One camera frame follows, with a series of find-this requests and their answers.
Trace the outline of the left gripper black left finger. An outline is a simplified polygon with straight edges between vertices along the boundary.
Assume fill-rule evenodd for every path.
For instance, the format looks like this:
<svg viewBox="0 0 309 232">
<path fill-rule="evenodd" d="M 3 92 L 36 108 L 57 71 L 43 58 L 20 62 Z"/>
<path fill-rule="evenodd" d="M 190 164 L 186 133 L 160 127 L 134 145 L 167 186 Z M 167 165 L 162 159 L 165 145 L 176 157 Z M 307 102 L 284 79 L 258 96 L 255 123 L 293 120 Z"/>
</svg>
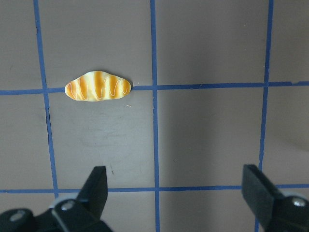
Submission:
<svg viewBox="0 0 309 232">
<path fill-rule="evenodd" d="M 106 168 L 96 166 L 76 198 L 56 202 L 34 216 L 27 208 L 7 210 L 0 215 L 2 232 L 111 232 L 101 220 L 108 197 Z"/>
</svg>

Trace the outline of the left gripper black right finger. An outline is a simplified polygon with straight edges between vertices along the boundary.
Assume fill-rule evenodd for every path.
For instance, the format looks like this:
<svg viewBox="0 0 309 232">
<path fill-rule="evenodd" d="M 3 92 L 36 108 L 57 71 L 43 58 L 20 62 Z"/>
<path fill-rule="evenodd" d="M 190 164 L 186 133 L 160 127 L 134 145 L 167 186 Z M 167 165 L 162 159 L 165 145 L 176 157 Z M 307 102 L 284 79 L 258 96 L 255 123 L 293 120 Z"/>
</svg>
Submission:
<svg viewBox="0 0 309 232">
<path fill-rule="evenodd" d="M 308 198 L 279 190 L 256 165 L 243 165 L 242 196 L 264 231 L 309 230 Z"/>
</svg>

